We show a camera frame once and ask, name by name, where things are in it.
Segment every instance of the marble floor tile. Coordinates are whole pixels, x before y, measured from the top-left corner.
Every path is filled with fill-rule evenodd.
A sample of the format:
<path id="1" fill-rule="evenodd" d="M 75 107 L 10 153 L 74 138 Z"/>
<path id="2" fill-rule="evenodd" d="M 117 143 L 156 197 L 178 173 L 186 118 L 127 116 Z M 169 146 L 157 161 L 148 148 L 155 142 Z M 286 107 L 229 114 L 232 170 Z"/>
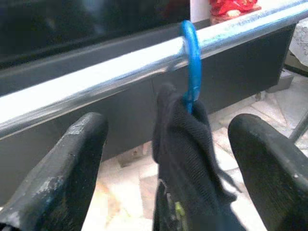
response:
<path id="1" fill-rule="evenodd" d="M 143 155 L 152 155 L 152 141 L 143 144 Z"/>
<path id="2" fill-rule="evenodd" d="M 151 165 L 155 163 L 155 161 L 153 160 L 152 155 L 147 155 L 141 159 L 139 159 L 138 161 L 135 161 L 131 164 L 132 167 L 141 167 L 144 165 Z"/>
<path id="3" fill-rule="evenodd" d="M 308 149 L 308 132 L 306 132 L 295 144 L 299 149 Z"/>
<path id="4" fill-rule="evenodd" d="M 104 160 L 100 165 L 100 173 L 113 173 L 121 170 L 122 167 L 120 166 L 117 158 L 111 158 L 109 160 Z"/>
<path id="5" fill-rule="evenodd" d="M 281 134 L 283 134 L 287 137 L 292 133 L 291 128 L 288 128 L 287 126 L 279 123 L 277 120 L 267 116 L 266 114 L 260 112 L 259 110 L 255 109 L 251 106 L 244 107 L 244 108 L 238 110 L 237 112 L 234 112 L 234 113 L 226 116 L 225 118 L 221 119 L 219 122 L 227 128 L 229 126 L 230 122 L 232 121 L 232 119 L 239 114 L 256 115 L 256 116 L 260 117 L 261 119 L 263 119 L 265 122 L 269 123 L 271 126 L 273 126 Z"/>
<path id="6" fill-rule="evenodd" d="M 215 118 L 209 119 L 210 127 L 212 132 L 222 128 L 222 125 Z"/>
<path id="7" fill-rule="evenodd" d="M 214 149 L 218 165 L 222 170 L 227 171 L 239 167 L 236 160 L 219 145 L 215 144 Z"/>
<path id="8" fill-rule="evenodd" d="M 108 188 L 130 217 L 143 215 L 139 170 L 129 166 L 113 173 L 101 172 L 98 182 Z"/>
<path id="9" fill-rule="evenodd" d="M 228 139 L 228 130 L 225 127 L 213 132 L 213 142 L 229 154 L 233 153 Z"/>
<path id="10" fill-rule="evenodd" d="M 287 122 L 280 110 L 275 94 L 267 93 L 264 100 L 255 102 L 251 106 L 282 125 L 287 126 Z"/>
<path id="11" fill-rule="evenodd" d="M 220 119 L 224 118 L 225 116 L 229 115 L 229 114 L 232 114 L 240 109 L 242 109 L 243 107 L 246 107 L 246 106 L 249 106 L 251 105 L 252 103 L 256 102 L 256 98 L 255 96 L 251 96 L 251 97 L 248 97 L 246 99 L 243 99 L 237 103 L 234 103 L 228 107 L 225 107 L 217 112 L 214 112 L 212 114 L 210 114 L 208 116 L 209 118 L 209 121 L 213 122 L 213 121 L 219 121 Z"/>
<path id="12" fill-rule="evenodd" d="M 124 152 L 116 157 L 121 167 L 130 166 L 132 163 L 142 159 L 147 153 L 143 152 L 143 145 Z"/>
<path id="13" fill-rule="evenodd" d="M 142 165 L 139 167 L 139 178 L 143 179 L 146 177 L 155 176 L 158 174 L 158 164 L 153 161 L 149 165 Z"/>
<path id="14" fill-rule="evenodd" d="M 152 220 L 146 218 L 114 217 L 105 231 L 152 231 Z"/>
<path id="15" fill-rule="evenodd" d="M 157 175 L 140 180 L 143 217 L 147 219 L 153 219 L 157 182 Z"/>
<path id="16" fill-rule="evenodd" d="M 308 149 L 302 149 L 301 151 L 308 158 Z"/>
<path id="17" fill-rule="evenodd" d="M 101 184 L 97 184 L 82 231 L 105 230 L 108 220 L 118 215 L 119 203 Z"/>
<path id="18" fill-rule="evenodd" d="M 295 128 L 308 111 L 308 78 L 295 76 L 289 89 L 275 93 L 290 128 Z"/>
<path id="19" fill-rule="evenodd" d="M 247 188 L 244 184 L 244 180 L 243 180 L 240 169 L 236 168 L 236 169 L 228 170 L 228 171 L 226 171 L 226 173 L 229 176 L 231 176 L 232 179 L 234 180 L 234 183 L 237 187 L 237 192 L 243 193 L 243 194 L 246 195 L 247 198 L 249 198 L 249 193 L 248 193 Z"/>
<path id="20" fill-rule="evenodd" d="M 237 195 L 236 201 L 231 203 L 231 209 L 247 231 L 267 230 L 254 204 L 243 193 Z"/>

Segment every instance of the worn black plastic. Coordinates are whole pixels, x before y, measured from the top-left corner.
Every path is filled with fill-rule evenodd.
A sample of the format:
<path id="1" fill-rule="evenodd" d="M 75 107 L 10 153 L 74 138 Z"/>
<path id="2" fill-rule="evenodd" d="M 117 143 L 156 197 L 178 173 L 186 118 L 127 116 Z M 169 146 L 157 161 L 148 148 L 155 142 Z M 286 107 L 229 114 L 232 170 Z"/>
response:
<path id="1" fill-rule="evenodd" d="M 268 231 L 308 230 L 308 158 L 255 115 L 238 115 L 228 134 L 245 185 Z"/>
<path id="2" fill-rule="evenodd" d="M 0 212 L 0 230 L 80 230 L 107 132 L 107 121 L 98 113 L 74 123 Z"/>

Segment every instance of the gray panel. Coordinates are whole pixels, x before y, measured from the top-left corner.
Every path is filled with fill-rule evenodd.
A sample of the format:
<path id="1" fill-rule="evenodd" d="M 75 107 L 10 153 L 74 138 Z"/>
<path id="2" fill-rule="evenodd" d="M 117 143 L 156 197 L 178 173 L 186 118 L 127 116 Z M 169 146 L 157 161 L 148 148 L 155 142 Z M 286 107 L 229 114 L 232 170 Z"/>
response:
<path id="1" fill-rule="evenodd" d="M 87 112 L 105 115 L 109 122 L 103 159 L 134 148 L 152 138 L 155 96 L 150 81 L 142 82 L 109 98 L 83 107 L 58 119 L 62 133 Z"/>
<path id="2" fill-rule="evenodd" d="M 60 138 L 54 121 L 0 141 L 0 206 Z"/>
<path id="3" fill-rule="evenodd" d="M 203 59 L 200 99 L 208 112 L 276 85 L 294 27 L 286 27 Z M 188 68 L 154 77 L 156 93 L 164 82 L 171 82 L 180 92 L 186 92 Z"/>

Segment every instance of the blue carabiner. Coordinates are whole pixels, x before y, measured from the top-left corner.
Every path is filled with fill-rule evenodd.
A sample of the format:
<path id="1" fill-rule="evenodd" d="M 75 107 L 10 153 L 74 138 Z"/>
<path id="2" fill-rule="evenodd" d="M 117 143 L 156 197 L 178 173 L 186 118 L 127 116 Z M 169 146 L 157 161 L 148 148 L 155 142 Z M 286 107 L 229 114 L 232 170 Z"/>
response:
<path id="1" fill-rule="evenodd" d="M 199 98 L 201 88 L 201 57 L 196 29 L 190 21 L 183 21 L 181 25 L 185 38 L 185 48 L 188 54 L 188 92 L 185 95 L 188 112 L 193 111 L 193 102 Z"/>

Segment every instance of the metal rail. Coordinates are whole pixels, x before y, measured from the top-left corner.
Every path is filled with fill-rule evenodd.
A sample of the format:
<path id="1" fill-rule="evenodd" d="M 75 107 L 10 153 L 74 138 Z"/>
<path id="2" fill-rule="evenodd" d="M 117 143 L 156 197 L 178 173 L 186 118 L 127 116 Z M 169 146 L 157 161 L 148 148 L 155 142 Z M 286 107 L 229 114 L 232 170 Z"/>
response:
<path id="1" fill-rule="evenodd" d="M 281 2 L 197 31 L 202 58 L 308 17 L 307 0 Z M 134 51 L 0 98 L 0 139 L 187 65 L 182 37 Z"/>
<path id="2" fill-rule="evenodd" d="M 296 143 L 308 130 L 308 111 L 305 113 L 304 117 L 299 121 L 296 128 L 293 130 L 289 139 Z"/>

